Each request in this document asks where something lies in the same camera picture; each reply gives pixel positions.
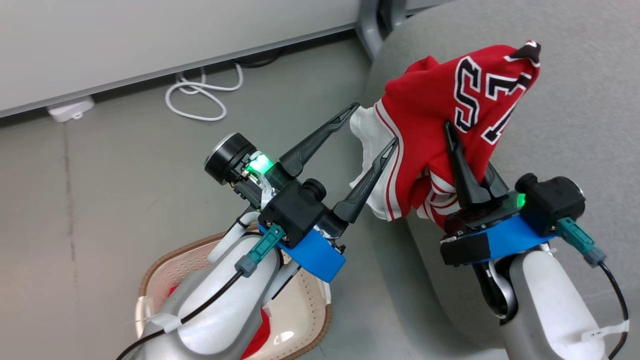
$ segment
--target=cable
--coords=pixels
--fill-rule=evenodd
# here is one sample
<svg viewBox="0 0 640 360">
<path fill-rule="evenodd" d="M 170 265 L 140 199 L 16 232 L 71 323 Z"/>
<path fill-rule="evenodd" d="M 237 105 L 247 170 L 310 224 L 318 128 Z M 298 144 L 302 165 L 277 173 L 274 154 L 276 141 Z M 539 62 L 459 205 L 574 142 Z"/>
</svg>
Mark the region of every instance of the cable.
<svg viewBox="0 0 640 360">
<path fill-rule="evenodd" d="M 279 48 L 278 51 L 273 55 L 271 59 L 263 61 L 261 63 L 244 63 L 244 62 L 241 62 L 239 59 L 235 59 L 234 62 L 247 69 L 255 69 L 257 67 L 267 66 L 269 64 L 272 64 L 277 59 L 279 59 L 282 56 L 282 54 L 284 54 L 284 51 L 286 48 L 287 48 L 286 46 Z"/>
<path fill-rule="evenodd" d="M 193 319 L 194 317 L 198 316 L 198 314 L 200 314 L 202 311 L 204 311 L 204 309 L 206 309 L 207 307 L 209 307 L 211 304 L 213 304 L 216 300 L 218 300 L 225 292 L 227 292 L 227 290 L 229 290 L 229 288 L 231 288 L 231 286 L 233 286 L 233 284 L 236 283 L 236 281 L 238 281 L 238 279 L 240 279 L 240 277 L 242 276 L 243 271 L 242 270 L 238 270 L 236 272 L 235 275 L 233 275 L 233 277 L 231 277 L 231 279 L 229 279 L 229 281 L 227 281 L 226 284 L 224 284 L 220 290 L 218 290 L 212 297 L 209 298 L 209 300 L 205 301 L 204 304 L 200 305 L 197 309 L 195 309 L 194 311 L 190 312 L 190 314 L 188 314 L 187 316 L 185 316 L 184 318 L 180 319 L 180 322 L 182 324 L 185 324 L 186 322 L 188 322 L 189 320 Z M 163 330 L 159 330 L 156 331 L 152 334 L 149 334 L 147 336 L 144 336 L 140 339 L 138 339 L 135 343 L 131 344 L 129 347 L 127 347 L 117 358 L 116 360 L 124 360 L 125 356 L 127 356 L 130 352 L 132 352 L 133 350 L 135 350 L 137 347 L 142 346 L 143 344 L 145 344 L 146 342 L 149 342 L 155 338 L 157 338 L 158 336 L 162 335 L 162 334 L 166 334 L 164 329 Z"/>
<path fill-rule="evenodd" d="M 204 304 L 200 305 L 200 307 L 198 307 L 197 309 L 192 311 L 190 314 L 188 314 L 187 316 L 182 318 L 182 320 L 180 320 L 180 322 L 184 324 L 184 323 L 187 323 L 189 320 L 193 319 L 194 317 L 198 316 L 198 314 L 200 314 L 202 311 L 204 311 L 204 309 L 209 307 L 209 305 L 213 304 L 214 301 L 216 301 L 219 297 L 222 296 L 222 294 L 224 294 L 227 290 L 229 290 L 229 288 L 233 284 L 235 284 L 236 281 L 238 281 L 238 279 L 240 279 L 242 274 L 243 274 L 243 271 L 242 270 L 238 270 L 236 272 L 236 274 L 233 275 L 233 277 L 231 277 L 231 279 L 229 279 L 229 281 L 227 281 L 227 283 L 224 284 L 220 288 L 220 290 L 218 290 L 217 293 L 215 293 L 212 297 L 210 297 L 209 300 L 205 301 Z"/>
<path fill-rule="evenodd" d="M 164 103 L 169 108 L 169 110 L 173 111 L 174 113 L 176 113 L 176 114 L 178 114 L 180 116 L 187 117 L 189 119 L 202 120 L 202 121 L 218 121 L 218 120 L 223 119 L 225 116 L 227 116 L 227 107 L 222 103 L 222 101 L 220 101 L 212 93 L 210 93 L 210 92 L 208 92 L 207 90 L 204 90 L 204 89 L 228 91 L 228 92 L 238 90 L 242 86 L 242 84 L 244 82 L 244 75 L 243 75 L 242 67 L 240 66 L 240 64 L 236 63 L 234 65 L 236 66 L 236 70 L 237 70 L 237 73 L 238 73 L 238 84 L 236 86 L 232 86 L 230 88 L 224 87 L 224 86 L 208 85 L 206 83 L 207 82 L 207 75 L 205 74 L 203 67 L 200 68 L 200 82 L 199 83 L 195 82 L 195 81 L 187 80 L 184 77 L 184 73 L 183 72 L 177 73 L 175 75 L 175 84 L 172 85 L 169 89 L 167 89 L 166 93 L 164 93 Z M 192 114 L 189 114 L 189 113 L 185 113 L 184 111 L 180 111 L 180 110 L 176 109 L 173 106 L 173 104 L 171 103 L 171 94 L 176 89 L 180 90 L 183 94 L 186 94 L 186 95 L 202 94 L 202 95 L 210 98 L 211 100 L 213 100 L 213 102 L 218 104 L 218 106 L 222 110 L 222 113 L 217 117 L 202 117 L 202 116 L 198 116 L 198 115 L 192 115 Z"/>
<path fill-rule="evenodd" d="M 133 350 L 135 350 L 138 346 L 141 346 L 142 344 L 151 341 L 155 338 L 157 338 L 158 336 L 164 334 L 164 330 L 160 330 L 160 331 L 156 331 L 153 334 L 149 334 L 147 336 L 144 336 L 140 339 L 138 339 L 135 343 L 129 345 L 129 347 L 127 347 L 119 356 L 116 360 L 124 360 L 124 357 L 127 356 L 130 352 L 132 352 Z"/>
<path fill-rule="evenodd" d="M 604 274 L 607 276 L 607 278 L 609 278 L 609 282 L 611 283 L 611 286 L 613 286 L 613 290 L 616 292 L 618 301 L 620 301 L 620 308 L 622 308 L 622 319 L 624 321 L 629 320 L 629 310 L 627 309 L 627 302 L 625 301 L 624 295 L 622 295 L 622 290 L 620 290 L 620 286 L 618 285 L 616 278 L 613 276 L 613 274 L 611 273 L 611 270 L 609 270 L 609 268 L 607 267 L 607 265 L 604 264 L 603 261 L 599 262 L 598 265 L 600 265 L 600 268 L 602 269 L 602 271 L 604 271 Z M 613 349 L 613 351 L 611 351 L 611 353 L 609 354 L 610 360 L 616 357 L 616 355 L 618 355 L 618 352 L 620 352 L 625 342 L 627 342 L 626 331 L 622 332 L 618 344 Z"/>
</svg>

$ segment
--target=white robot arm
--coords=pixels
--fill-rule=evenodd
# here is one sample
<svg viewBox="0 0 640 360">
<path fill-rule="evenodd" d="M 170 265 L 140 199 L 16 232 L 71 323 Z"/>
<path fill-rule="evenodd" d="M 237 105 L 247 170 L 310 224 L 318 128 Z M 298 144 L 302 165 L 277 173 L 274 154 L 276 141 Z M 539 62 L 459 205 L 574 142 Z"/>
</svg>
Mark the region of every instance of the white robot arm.
<svg viewBox="0 0 640 360">
<path fill-rule="evenodd" d="M 509 192 L 490 165 L 478 184 L 450 124 L 445 126 L 461 211 L 445 221 L 440 252 L 448 265 L 472 266 L 485 301 L 499 318 L 510 360 L 612 359 L 626 340 L 628 311 L 606 255 L 575 223 L 585 210 L 582 190 L 565 177 L 542 183 L 533 174 Z M 591 267 L 608 276 L 623 309 L 621 325 L 599 329 L 548 242 L 562 237 Z M 603 336 L 622 332 L 605 356 Z"/>
<path fill-rule="evenodd" d="M 163 335 L 144 344 L 136 359 L 208 356 L 238 360 L 242 356 L 262 323 L 260 308 L 268 301 L 270 289 L 284 285 L 278 281 L 282 260 L 275 249 L 269 251 L 250 277 L 236 275 L 235 263 L 261 238 L 257 234 L 245 235 L 243 225 L 255 222 L 257 217 L 257 212 L 243 215 L 207 257 L 211 267 L 189 274 L 160 312 L 149 319 L 142 338 L 157 332 Z M 217 294 L 229 279 L 235 281 L 224 294 L 191 321 L 181 322 Z"/>
</svg>

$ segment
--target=gray cushion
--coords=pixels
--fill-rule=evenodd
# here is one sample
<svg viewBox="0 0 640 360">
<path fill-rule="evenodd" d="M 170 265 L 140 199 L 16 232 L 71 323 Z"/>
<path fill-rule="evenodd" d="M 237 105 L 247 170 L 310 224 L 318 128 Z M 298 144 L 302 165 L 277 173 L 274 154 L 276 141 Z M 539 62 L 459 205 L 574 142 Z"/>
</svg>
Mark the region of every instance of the gray cushion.
<svg viewBox="0 0 640 360">
<path fill-rule="evenodd" d="M 539 42 L 540 78 L 519 102 L 492 162 L 512 187 L 527 172 L 567 176 L 582 187 L 588 201 L 579 223 L 609 255 L 631 307 L 640 306 L 638 14 L 637 0 L 457 0 L 414 16 L 389 36 L 362 99 L 370 106 L 389 79 L 427 55 L 443 62 L 488 45 Z M 408 221 L 452 323 L 474 343 L 501 346 L 471 269 L 445 266 L 441 230 L 415 215 Z M 599 323 L 621 321 L 604 275 L 563 241 L 552 246 Z"/>
</svg>

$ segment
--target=white trim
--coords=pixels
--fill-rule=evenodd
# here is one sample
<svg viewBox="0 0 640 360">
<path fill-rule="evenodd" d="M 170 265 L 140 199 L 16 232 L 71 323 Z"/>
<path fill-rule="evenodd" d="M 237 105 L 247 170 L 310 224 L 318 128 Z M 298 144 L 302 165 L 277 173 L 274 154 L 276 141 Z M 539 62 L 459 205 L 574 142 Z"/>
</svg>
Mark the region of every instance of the white trim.
<svg viewBox="0 0 640 360">
<path fill-rule="evenodd" d="M 508 62 L 512 63 L 514 61 L 518 61 L 518 60 L 529 60 L 531 62 L 531 65 L 533 65 L 533 67 L 540 67 L 540 63 L 534 63 L 533 60 L 529 59 L 529 58 L 519 58 L 519 59 L 514 59 L 512 57 L 510 57 L 509 55 L 506 55 L 504 57 L 505 60 L 507 60 Z"/>
<path fill-rule="evenodd" d="M 531 79 L 531 75 L 528 75 L 524 72 L 521 72 L 520 75 L 525 76 L 528 79 Z M 504 92 L 506 95 L 513 95 L 513 93 L 516 92 L 516 90 L 518 90 L 519 88 L 522 89 L 522 91 L 527 91 L 527 88 L 523 86 L 523 84 L 516 84 L 516 86 L 514 86 L 511 90 L 508 88 L 503 88 L 502 86 L 496 86 L 495 87 L 495 94 L 493 96 L 491 96 L 489 94 L 489 83 L 490 83 L 490 79 L 498 79 L 498 80 L 506 80 L 506 81 L 518 81 L 518 78 L 509 78 L 507 76 L 500 76 L 500 75 L 496 75 L 496 74 L 489 74 L 487 73 L 486 75 L 486 80 L 484 81 L 485 83 L 485 90 L 484 90 L 484 96 L 493 100 L 493 101 L 497 101 L 498 100 L 498 93 L 500 91 Z"/>
<path fill-rule="evenodd" d="M 460 210 L 460 203 L 456 201 L 450 206 L 447 206 L 446 208 L 434 208 L 434 209 L 436 213 L 438 213 L 439 215 L 449 215 Z"/>
<path fill-rule="evenodd" d="M 399 141 L 398 151 L 395 152 L 396 158 L 394 159 L 395 171 L 391 174 L 387 182 L 387 188 L 389 189 L 388 194 L 387 194 L 387 189 L 385 189 L 384 191 L 384 194 L 387 194 L 389 202 L 391 203 L 391 209 L 388 209 L 388 210 L 393 213 L 394 218 L 398 219 L 402 217 L 402 209 L 400 209 L 400 204 L 398 203 L 398 198 L 396 194 L 396 180 L 397 180 L 398 172 L 400 171 L 400 166 L 402 165 L 402 159 L 404 155 L 404 141 L 403 141 L 402 134 L 400 133 L 400 130 L 398 130 L 396 126 L 396 123 L 394 123 L 394 121 L 391 119 L 391 116 L 389 116 L 389 114 L 387 113 L 387 109 L 385 109 L 385 106 L 382 103 L 382 99 L 380 99 L 375 104 L 375 108 L 377 109 L 376 116 L 379 115 L 382 117 L 382 120 L 383 120 L 382 123 L 383 124 L 386 123 L 386 125 L 391 129 L 392 133 L 396 134 Z M 393 170 L 394 166 L 392 164 L 388 164 L 387 169 Z M 387 208 L 387 206 L 388 206 L 387 197 L 385 196 L 385 209 Z"/>
<path fill-rule="evenodd" d="M 429 201 L 428 201 L 431 198 L 431 196 L 433 196 L 433 188 L 431 188 L 429 195 L 427 195 L 427 203 L 424 204 L 424 209 L 426 210 L 427 216 L 431 219 L 431 221 L 435 221 L 436 218 L 433 216 L 433 210 L 431 209 L 431 205 L 429 205 Z"/>
<path fill-rule="evenodd" d="M 441 192 L 440 190 L 438 190 L 438 188 L 436 188 L 433 183 L 431 183 L 431 187 L 433 188 L 433 191 L 438 194 L 438 195 L 447 195 L 447 192 Z"/>
<path fill-rule="evenodd" d="M 433 206 L 443 206 L 444 207 L 444 206 L 451 205 L 455 200 L 458 199 L 458 196 L 456 194 L 450 194 L 450 193 L 438 194 L 437 196 L 443 196 L 443 195 L 448 195 L 449 198 L 447 200 L 445 200 L 445 201 L 442 201 L 442 202 L 429 201 L 429 203 L 431 205 L 433 205 Z"/>
<path fill-rule="evenodd" d="M 456 188 L 449 184 L 445 179 L 442 179 L 440 176 L 437 176 L 433 173 L 433 171 L 429 171 L 431 174 L 431 181 L 436 184 L 439 188 L 447 193 L 456 193 Z"/>
</svg>

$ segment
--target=beige basket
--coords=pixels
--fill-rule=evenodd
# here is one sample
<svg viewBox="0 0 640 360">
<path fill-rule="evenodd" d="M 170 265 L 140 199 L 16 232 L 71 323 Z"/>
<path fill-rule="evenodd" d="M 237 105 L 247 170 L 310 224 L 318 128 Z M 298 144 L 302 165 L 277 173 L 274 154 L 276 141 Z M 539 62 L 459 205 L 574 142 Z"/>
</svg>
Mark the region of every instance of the beige basket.
<svg viewBox="0 0 640 360">
<path fill-rule="evenodd" d="M 173 251 L 147 270 L 136 304 L 138 337 L 142 336 L 146 319 L 160 310 L 172 287 L 190 272 L 210 266 L 207 255 L 223 236 L 224 233 L 213 235 Z M 290 260 L 286 255 L 284 258 L 285 262 Z M 318 346 L 329 329 L 332 318 L 329 284 L 300 270 L 264 310 L 269 316 L 271 334 L 265 345 L 247 359 L 296 359 Z"/>
</svg>

